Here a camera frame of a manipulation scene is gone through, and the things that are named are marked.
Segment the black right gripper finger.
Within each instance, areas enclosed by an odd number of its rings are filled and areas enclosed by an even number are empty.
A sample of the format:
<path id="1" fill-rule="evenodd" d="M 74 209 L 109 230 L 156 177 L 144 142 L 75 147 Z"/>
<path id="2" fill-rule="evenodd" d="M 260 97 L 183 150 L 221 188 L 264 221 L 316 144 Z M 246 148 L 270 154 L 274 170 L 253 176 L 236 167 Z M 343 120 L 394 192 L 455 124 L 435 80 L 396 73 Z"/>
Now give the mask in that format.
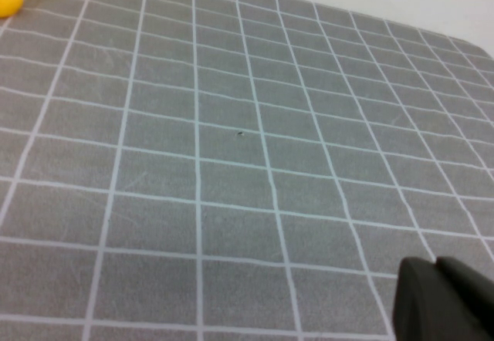
<path id="1" fill-rule="evenodd" d="M 404 258 L 393 328 L 397 340 L 492 340 L 493 281 L 453 257 Z"/>

